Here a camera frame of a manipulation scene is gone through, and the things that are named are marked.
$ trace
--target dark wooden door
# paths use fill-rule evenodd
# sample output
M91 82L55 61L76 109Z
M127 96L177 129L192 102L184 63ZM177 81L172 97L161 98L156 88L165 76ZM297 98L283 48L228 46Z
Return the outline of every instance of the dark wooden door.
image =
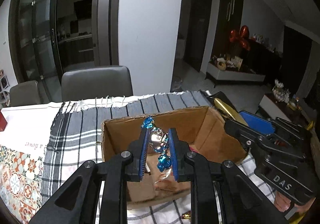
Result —
M200 71L210 21L212 0L191 0L184 60Z
M242 9L243 0L220 0L211 57L228 52L230 31L240 30Z

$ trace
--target black curtain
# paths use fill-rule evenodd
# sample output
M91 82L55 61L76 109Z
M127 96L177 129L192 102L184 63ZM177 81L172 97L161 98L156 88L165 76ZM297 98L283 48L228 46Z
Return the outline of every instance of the black curtain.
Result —
M312 40L298 31L284 27L281 81L285 89L295 94L305 73Z

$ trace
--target chair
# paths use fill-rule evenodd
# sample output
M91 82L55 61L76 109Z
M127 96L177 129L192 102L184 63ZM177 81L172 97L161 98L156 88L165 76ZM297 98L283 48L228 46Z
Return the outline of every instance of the chair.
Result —
M125 66L68 71L62 76L61 89L62 101L133 95L130 71Z
M41 104L37 81L19 83L10 89L10 106Z

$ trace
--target blue panel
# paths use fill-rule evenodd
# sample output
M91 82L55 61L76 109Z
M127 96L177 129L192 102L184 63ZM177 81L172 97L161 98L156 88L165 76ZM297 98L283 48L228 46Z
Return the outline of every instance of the blue panel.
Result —
M246 111L240 111L239 113L243 119L248 123L249 127L261 134L273 134L275 132L274 127L267 120L261 119L255 115L252 115Z

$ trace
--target glass door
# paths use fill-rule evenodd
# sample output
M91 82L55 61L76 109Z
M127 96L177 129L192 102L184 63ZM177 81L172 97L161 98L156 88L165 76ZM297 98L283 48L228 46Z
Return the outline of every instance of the glass door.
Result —
M55 55L55 32L50 25L52 12L55 12L52 0L20 0L19 3L18 31L24 78L38 82L44 103L61 101L57 73L60 61L59 55Z

